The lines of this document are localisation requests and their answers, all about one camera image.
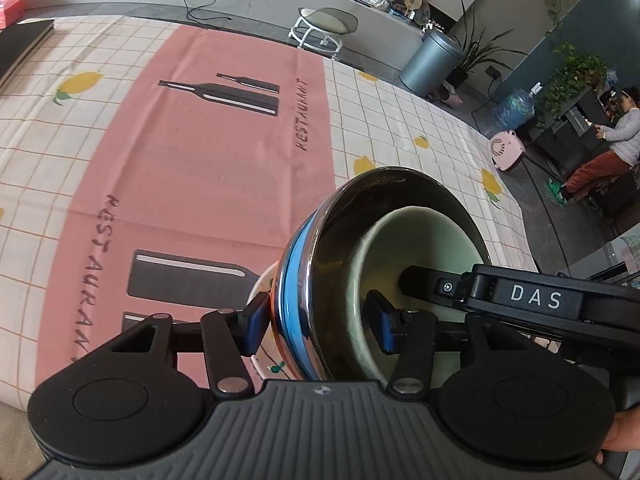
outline finger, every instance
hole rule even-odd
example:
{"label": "finger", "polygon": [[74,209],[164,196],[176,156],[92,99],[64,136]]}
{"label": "finger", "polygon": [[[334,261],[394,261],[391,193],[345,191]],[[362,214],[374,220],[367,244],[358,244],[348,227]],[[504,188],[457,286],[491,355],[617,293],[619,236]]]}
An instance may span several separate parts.
{"label": "finger", "polygon": [[616,414],[602,449],[630,451],[640,449],[640,409]]}

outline gray floor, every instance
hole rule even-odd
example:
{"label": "gray floor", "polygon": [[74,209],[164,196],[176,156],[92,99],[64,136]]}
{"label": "gray floor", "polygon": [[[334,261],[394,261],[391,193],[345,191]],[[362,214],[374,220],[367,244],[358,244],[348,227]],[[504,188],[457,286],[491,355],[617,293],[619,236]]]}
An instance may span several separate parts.
{"label": "gray floor", "polygon": [[[186,19],[184,7],[148,4],[73,4],[33,9],[28,12],[27,17],[91,14],[121,14],[194,24]],[[204,27],[219,27],[292,44],[292,40],[287,37],[288,29],[283,27],[209,10],[199,10],[196,15]],[[340,60],[391,84],[403,86],[398,78],[398,70],[370,57],[345,48],[340,53]],[[463,86],[460,89],[460,97],[463,105],[459,109],[444,104],[439,106],[475,127],[486,137],[500,131],[491,117],[488,106],[482,106],[486,104],[485,96],[474,88]],[[546,160],[534,150],[528,149],[527,155],[546,170],[553,172]],[[567,207],[558,205],[545,187],[548,175],[535,164],[523,160],[512,170],[502,173],[501,177],[520,204],[531,253],[542,272],[554,274],[616,237],[613,229],[597,218],[587,203],[574,202]]]}

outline screw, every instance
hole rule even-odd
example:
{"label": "screw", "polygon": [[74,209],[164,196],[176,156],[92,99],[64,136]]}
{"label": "screw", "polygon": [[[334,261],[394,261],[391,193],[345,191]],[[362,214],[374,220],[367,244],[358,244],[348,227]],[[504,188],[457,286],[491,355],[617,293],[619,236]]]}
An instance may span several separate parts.
{"label": "screw", "polygon": [[396,379],[393,384],[393,389],[403,395],[417,394],[424,388],[424,384],[420,379],[413,377],[403,377]]}
{"label": "screw", "polygon": [[249,383],[242,377],[225,377],[218,381],[218,389],[226,394],[239,394],[249,387]]}

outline green shoe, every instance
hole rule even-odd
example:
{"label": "green shoe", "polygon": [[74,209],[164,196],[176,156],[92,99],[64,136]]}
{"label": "green shoe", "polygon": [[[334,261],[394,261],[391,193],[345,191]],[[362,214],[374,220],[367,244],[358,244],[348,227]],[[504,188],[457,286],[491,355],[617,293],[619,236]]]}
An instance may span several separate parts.
{"label": "green shoe", "polygon": [[551,179],[546,181],[546,186],[549,188],[549,191],[553,194],[555,199],[558,201],[560,205],[566,206],[566,198],[562,196],[560,189],[562,186],[558,182],[554,182]]}

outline black cable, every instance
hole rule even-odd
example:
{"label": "black cable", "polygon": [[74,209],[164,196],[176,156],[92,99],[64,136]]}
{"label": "black cable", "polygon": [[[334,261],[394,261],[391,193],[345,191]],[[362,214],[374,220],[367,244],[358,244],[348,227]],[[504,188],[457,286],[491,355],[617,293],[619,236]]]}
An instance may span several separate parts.
{"label": "black cable", "polygon": [[533,160],[529,155],[527,155],[527,148],[528,146],[525,146],[525,152],[522,154],[522,158],[526,158],[531,164],[535,165],[538,167],[539,170],[544,171],[546,174],[548,174],[548,176],[550,176],[552,179],[554,180],[560,180],[562,181],[562,177],[551,173],[549,170],[543,168],[540,164],[538,164],[535,160]]}
{"label": "black cable", "polygon": [[210,20],[230,20],[231,19],[228,16],[215,16],[213,18],[198,18],[197,16],[194,16],[193,14],[194,10],[201,10],[201,9],[204,9],[205,7],[210,7],[212,5],[215,5],[217,0],[213,0],[210,4],[204,4],[197,7],[189,7],[187,0],[183,0],[183,2],[184,2],[184,7],[187,9],[187,14],[186,14],[187,20],[193,23],[197,23],[198,25],[209,25],[209,23],[202,23],[202,22],[208,22]]}
{"label": "black cable", "polygon": [[569,268],[569,260],[567,259],[566,254],[564,254],[564,249],[562,248],[562,243],[560,242],[560,236],[558,235],[558,231],[556,230],[556,226],[554,225],[554,221],[551,219],[551,215],[549,213],[549,209],[546,208],[545,201],[542,198],[542,195],[540,194],[540,190],[538,189],[538,186],[536,186],[536,181],[533,180],[533,176],[531,175],[531,172],[529,171],[529,168],[527,168],[527,165],[524,163],[524,160],[522,161],[522,165],[524,166],[524,169],[527,171],[527,174],[529,175],[529,178],[531,179],[531,183],[533,184],[533,187],[536,190],[536,193],[538,194],[538,198],[540,199],[540,202],[542,202],[542,207],[545,208],[546,216],[549,218],[549,222],[551,223],[551,228],[554,230],[554,234],[556,235],[556,240],[558,240],[558,246],[560,247],[560,252],[562,253],[562,259],[564,260],[564,263],[566,264],[566,270],[569,273],[569,276],[571,276],[571,269]]}
{"label": "black cable", "polygon": [[494,83],[496,81],[500,81],[500,84],[498,85],[498,88],[496,91],[498,91],[500,89],[500,86],[502,86],[502,76],[499,75],[498,77],[495,77],[493,79],[491,79],[491,82],[489,83],[489,88],[486,90],[486,94],[488,95],[488,99],[487,101],[483,104],[480,105],[478,108],[476,108],[473,112],[471,112],[471,115],[473,116],[473,114],[475,114],[478,110],[480,110],[481,108],[484,108],[485,106],[487,106],[489,103],[496,103],[499,104],[498,101],[494,100],[494,98],[491,97],[491,87],[494,85]]}

